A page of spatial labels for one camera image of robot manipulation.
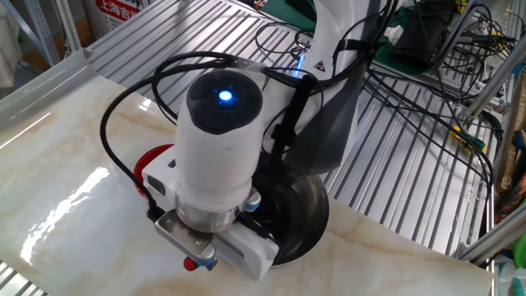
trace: red button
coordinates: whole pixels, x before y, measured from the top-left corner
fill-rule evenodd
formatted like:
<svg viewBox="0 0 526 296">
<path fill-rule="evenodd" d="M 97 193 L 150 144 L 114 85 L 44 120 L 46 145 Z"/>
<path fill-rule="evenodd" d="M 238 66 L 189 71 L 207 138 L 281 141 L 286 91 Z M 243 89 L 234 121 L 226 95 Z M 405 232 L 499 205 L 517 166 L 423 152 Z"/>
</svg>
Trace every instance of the red button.
<svg viewBox="0 0 526 296">
<path fill-rule="evenodd" d="M 194 271 L 197 267 L 199 267 L 197 263 L 195 263 L 189 257 L 184 258 L 182 265 L 184 266 L 184 269 L 186 269 L 187 271 Z"/>
</svg>

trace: red sign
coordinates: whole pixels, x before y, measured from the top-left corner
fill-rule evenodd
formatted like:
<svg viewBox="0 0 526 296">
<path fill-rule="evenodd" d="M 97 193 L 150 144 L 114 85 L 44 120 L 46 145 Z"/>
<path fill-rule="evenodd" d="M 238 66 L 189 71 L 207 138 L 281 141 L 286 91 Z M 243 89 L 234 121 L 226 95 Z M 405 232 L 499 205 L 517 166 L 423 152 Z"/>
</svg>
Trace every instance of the red sign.
<svg viewBox="0 0 526 296">
<path fill-rule="evenodd" d="M 137 8 L 126 5 L 118 0 L 96 0 L 96 3 L 101 12 L 118 18 L 121 21 L 127 21 L 139 12 Z"/>
</svg>

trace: metal grating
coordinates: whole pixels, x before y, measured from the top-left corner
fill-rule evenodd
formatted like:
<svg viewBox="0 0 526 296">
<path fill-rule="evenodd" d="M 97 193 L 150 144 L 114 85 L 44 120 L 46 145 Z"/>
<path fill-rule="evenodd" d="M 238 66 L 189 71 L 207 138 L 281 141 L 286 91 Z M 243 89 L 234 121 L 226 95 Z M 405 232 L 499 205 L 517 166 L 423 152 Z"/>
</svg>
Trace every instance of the metal grating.
<svg viewBox="0 0 526 296">
<path fill-rule="evenodd" d="M 0 260 L 0 295 L 47 296 L 48 294 Z"/>
<path fill-rule="evenodd" d="M 168 57 L 197 50 L 231 53 L 268 65 L 295 66 L 297 62 L 290 54 L 257 49 L 254 34 L 267 21 L 234 2 L 156 2 L 90 46 L 88 59 L 98 73 L 123 86 L 148 76 Z M 294 46 L 293 36 L 289 30 L 274 27 L 266 30 L 260 41 L 268 49 L 285 51 Z M 160 83 L 161 95 L 174 110 L 178 111 L 188 84 L 201 73 L 184 73 Z M 387 77 L 384 81 L 428 110 L 450 116 L 444 102 L 427 90 Z M 150 89 L 140 93 L 153 99 Z M 419 131 L 441 147 L 432 144 L 365 91 L 358 112 L 359 131 L 353 149 L 338 169 L 322 176 L 330 196 L 438 252 L 453 254 L 459 243 L 476 240 L 486 200 L 485 184 L 441 150 L 445 147 L 473 166 L 479 165 L 464 147 L 429 118 L 406 113 Z M 492 159 L 495 140 L 485 128 L 487 123 L 479 124 L 470 132 L 488 144 Z"/>
</svg>

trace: white plastic housing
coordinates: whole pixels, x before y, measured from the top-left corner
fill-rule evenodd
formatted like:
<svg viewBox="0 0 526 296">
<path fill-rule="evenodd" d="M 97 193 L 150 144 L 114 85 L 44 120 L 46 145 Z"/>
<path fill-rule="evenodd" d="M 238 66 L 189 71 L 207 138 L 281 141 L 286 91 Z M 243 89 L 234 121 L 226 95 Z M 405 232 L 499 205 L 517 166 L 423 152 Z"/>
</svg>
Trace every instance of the white plastic housing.
<svg viewBox="0 0 526 296">
<path fill-rule="evenodd" d="M 262 112 L 249 124 L 221 135 L 202 131 L 191 120 L 187 99 L 179 112 L 175 140 L 175 190 L 185 204 L 210 213 L 240 206 L 251 189 L 261 151 Z"/>
</svg>

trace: white cylindrical motor housing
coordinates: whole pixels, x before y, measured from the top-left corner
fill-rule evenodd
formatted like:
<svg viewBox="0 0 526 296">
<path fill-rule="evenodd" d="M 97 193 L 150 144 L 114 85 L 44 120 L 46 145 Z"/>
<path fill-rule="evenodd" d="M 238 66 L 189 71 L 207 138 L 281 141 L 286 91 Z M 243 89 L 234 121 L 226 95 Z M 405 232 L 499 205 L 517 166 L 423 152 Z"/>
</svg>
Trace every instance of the white cylindrical motor housing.
<svg viewBox="0 0 526 296">
<path fill-rule="evenodd" d="M 238 72 L 199 77 L 182 103 L 175 141 L 175 204 L 183 222 L 223 231 L 251 191 L 264 119 L 257 84 Z"/>
</svg>

